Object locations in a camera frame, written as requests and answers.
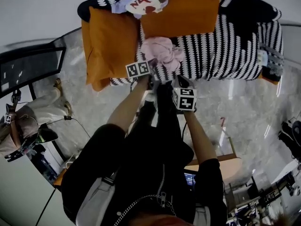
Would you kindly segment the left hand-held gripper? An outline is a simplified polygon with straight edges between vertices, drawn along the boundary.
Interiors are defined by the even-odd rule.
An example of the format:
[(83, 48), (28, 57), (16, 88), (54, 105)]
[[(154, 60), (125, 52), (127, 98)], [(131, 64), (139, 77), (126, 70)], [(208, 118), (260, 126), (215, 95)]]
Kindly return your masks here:
[(144, 60), (126, 65), (128, 78), (132, 83), (137, 82), (143, 76), (149, 76), (149, 85), (154, 85), (153, 67), (156, 65), (156, 59)]

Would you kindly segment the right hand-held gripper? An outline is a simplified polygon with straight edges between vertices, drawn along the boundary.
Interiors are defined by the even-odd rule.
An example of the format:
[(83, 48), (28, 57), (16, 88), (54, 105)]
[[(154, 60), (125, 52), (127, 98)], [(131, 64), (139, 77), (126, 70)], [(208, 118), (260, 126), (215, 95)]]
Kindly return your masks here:
[(197, 90), (192, 81), (177, 75), (172, 82), (173, 103), (178, 111), (195, 111)]

